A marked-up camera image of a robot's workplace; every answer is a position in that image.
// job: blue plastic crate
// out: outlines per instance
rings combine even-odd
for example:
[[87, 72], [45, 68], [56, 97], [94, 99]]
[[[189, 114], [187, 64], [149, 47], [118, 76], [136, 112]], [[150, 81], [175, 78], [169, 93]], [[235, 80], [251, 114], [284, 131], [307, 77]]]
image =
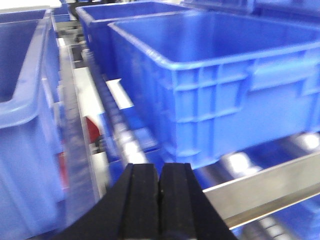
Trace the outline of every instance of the blue plastic crate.
[[320, 129], [317, 28], [215, 12], [109, 26], [121, 84], [176, 162]]
[[320, 0], [262, 0], [256, 11], [263, 17], [320, 24]]
[[45, 19], [48, 24], [48, 31], [45, 37], [44, 47], [44, 64], [42, 65], [42, 77], [46, 84], [47, 96], [52, 102], [58, 102], [59, 85], [59, 48], [56, 41], [56, 34], [53, 26], [53, 16], [51, 10], [33, 10], [33, 11], [20, 11], [10, 13], [0, 13], [0, 23], [20, 22], [29, 20]]
[[70, 21], [70, 14], [67, 3], [62, 3], [61, 7], [54, 10], [54, 19], [57, 23]]
[[0, 23], [0, 239], [58, 226], [62, 151], [42, 64], [47, 19]]
[[119, 75], [108, 23], [186, 10], [189, 8], [160, 1], [133, 1], [76, 8], [87, 45], [93, 51], [102, 73], [110, 80], [118, 79]]
[[320, 195], [278, 211], [274, 216], [302, 240], [319, 240]]
[[233, 14], [251, 14], [256, 0], [183, 0], [186, 7], [221, 11]]

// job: metal shelf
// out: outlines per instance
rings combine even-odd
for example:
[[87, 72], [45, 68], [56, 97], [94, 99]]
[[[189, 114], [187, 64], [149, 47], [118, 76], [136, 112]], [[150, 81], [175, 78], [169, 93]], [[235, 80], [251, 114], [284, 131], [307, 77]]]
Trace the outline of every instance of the metal shelf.
[[[71, 86], [74, 83], [70, 81], [73, 79], [70, 46], [62, 46], [60, 51], [62, 66], [61, 77], [65, 79], [65, 88], [71, 89], [74, 88], [74, 86]], [[88, 56], [89, 54], [88, 51], [84, 51], [84, 53], [85, 56]], [[88, 64], [91, 75], [94, 78], [99, 74], [97, 73], [97, 66], [95, 66], [93, 59], [90, 57], [84, 58], [84, 62]], [[66, 116], [70, 122], [69, 130], [81, 133], [80, 128], [75, 129], [74, 123], [72, 123], [73, 121], [76, 121], [78, 125], [81, 124], [79, 119], [75, 119], [75, 116], [79, 114], [76, 109], [78, 103], [76, 102], [75, 92], [70, 94], [68, 91], [69, 90], [65, 91], [65, 95], [67, 98], [66, 102], [70, 102], [69, 107], [66, 104], [66, 108], [68, 108], [67, 112], [69, 111], [70, 114], [69, 116]], [[104, 108], [106, 112], [110, 112], [111, 110], [109, 106], [104, 106]], [[116, 139], [117, 146], [121, 150], [121, 164], [126, 165], [127, 163], [134, 162], [145, 163], [148, 161], [139, 146], [137, 146], [134, 152], [125, 151], [125, 145], [128, 144], [128, 142], [124, 141], [122, 136], [130, 135], [128, 126], [122, 125], [122, 127], [119, 128], [119, 126], [114, 123], [112, 127], [114, 129], [114, 138]], [[133, 136], [128, 139], [135, 143], [137, 142]], [[73, 142], [70, 142], [71, 146], [69, 149], [72, 150], [76, 148], [78, 151], [77, 154], [80, 154], [79, 152], [81, 152], [81, 164], [90, 164], [90, 156], [88, 156], [89, 144], [83, 139], [72, 141]], [[249, 176], [244, 176], [221, 184], [217, 181], [217, 185], [208, 187], [203, 191], [229, 228], [233, 229], [320, 194], [319, 170], [320, 153], [312, 153], [267, 168]], [[213, 175], [215, 174], [216, 169], [215, 166], [211, 165], [202, 168], [201, 171], [203, 172], [203, 175]], [[83, 186], [90, 186], [91, 189], [95, 189], [95, 187], [93, 187], [93, 185], [96, 184], [94, 180], [95, 177], [92, 172], [86, 172], [85, 175], [82, 175], [82, 178], [86, 179]], [[74, 189], [74, 192], [81, 192], [80, 188]], [[93, 191], [90, 192], [90, 195], [94, 196], [92, 199], [95, 199], [95, 201], [97, 200], [97, 196]], [[80, 204], [88, 206], [86, 200], [88, 196], [78, 197], [83, 197], [83, 201]]]

